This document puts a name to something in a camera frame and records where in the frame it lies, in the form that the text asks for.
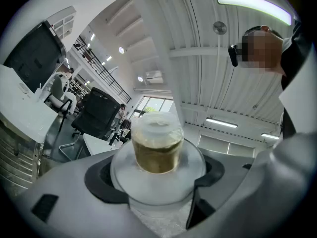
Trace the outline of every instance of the fluorescent light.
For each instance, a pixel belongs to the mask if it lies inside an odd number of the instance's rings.
[[[212,122],[212,123],[217,123],[217,124],[224,125],[224,126],[228,126],[228,127],[231,127],[231,128],[238,127],[238,125],[236,125],[236,124],[228,123],[228,122],[224,122],[224,121],[219,121],[219,120],[211,119],[211,118],[207,118],[206,121],[209,121],[209,122]]]
[[[218,0],[218,3],[243,6],[259,10],[282,20],[289,26],[292,24],[292,17],[288,12],[265,0]]]
[[[279,139],[278,136],[270,135],[270,134],[267,134],[267,133],[262,133],[261,136],[262,137],[269,137],[269,138],[272,138],[272,139]]]
[[[120,48],[119,48],[119,52],[120,52],[121,54],[124,54],[124,48],[123,48],[123,47],[120,47]]]

